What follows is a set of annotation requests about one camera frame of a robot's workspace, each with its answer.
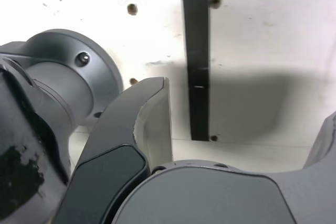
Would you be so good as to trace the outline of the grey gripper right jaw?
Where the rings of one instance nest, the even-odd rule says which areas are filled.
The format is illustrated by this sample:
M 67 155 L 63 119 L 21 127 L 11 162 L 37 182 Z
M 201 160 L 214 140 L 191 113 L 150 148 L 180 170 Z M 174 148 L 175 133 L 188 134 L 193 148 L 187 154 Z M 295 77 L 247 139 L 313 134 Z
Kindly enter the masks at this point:
M 335 115 L 303 169 L 256 174 L 178 163 L 142 182 L 113 223 L 335 223 Z

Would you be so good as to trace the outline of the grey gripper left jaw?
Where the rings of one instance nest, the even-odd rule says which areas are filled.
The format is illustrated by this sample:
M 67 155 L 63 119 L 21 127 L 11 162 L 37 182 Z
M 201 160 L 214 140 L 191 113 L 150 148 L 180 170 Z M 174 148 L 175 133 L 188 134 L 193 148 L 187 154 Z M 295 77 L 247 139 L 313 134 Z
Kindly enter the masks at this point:
M 54 223 L 111 223 L 152 170 L 173 160 L 169 80 L 122 92 L 90 133 Z

